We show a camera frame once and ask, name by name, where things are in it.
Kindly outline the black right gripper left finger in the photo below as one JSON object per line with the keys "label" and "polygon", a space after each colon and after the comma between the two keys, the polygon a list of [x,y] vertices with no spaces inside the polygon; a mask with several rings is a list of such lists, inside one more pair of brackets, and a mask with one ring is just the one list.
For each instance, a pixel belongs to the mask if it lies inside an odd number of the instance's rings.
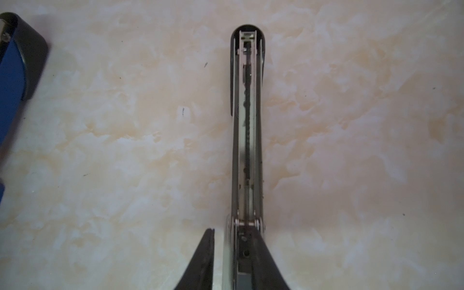
{"label": "black right gripper left finger", "polygon": [[174,290],[212,290],[214,256],[215,230],[208,228]]}

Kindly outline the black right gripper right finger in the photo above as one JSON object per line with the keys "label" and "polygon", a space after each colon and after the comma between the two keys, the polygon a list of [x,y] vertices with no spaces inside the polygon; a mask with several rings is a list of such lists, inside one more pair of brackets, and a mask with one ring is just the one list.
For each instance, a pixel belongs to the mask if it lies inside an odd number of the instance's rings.
{"label": "black right gripper right finger", "polygon": [[253,290],[290,290],[256,227],[248,228]]}

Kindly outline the blue black stapler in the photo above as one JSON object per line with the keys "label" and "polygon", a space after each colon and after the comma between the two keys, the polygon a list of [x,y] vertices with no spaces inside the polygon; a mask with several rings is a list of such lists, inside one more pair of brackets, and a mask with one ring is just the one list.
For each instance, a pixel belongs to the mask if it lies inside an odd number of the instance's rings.
{"label": "blue black stapler", "polygon": [[1,163],[49,53],[45,38],[13,12],[1,13]]}

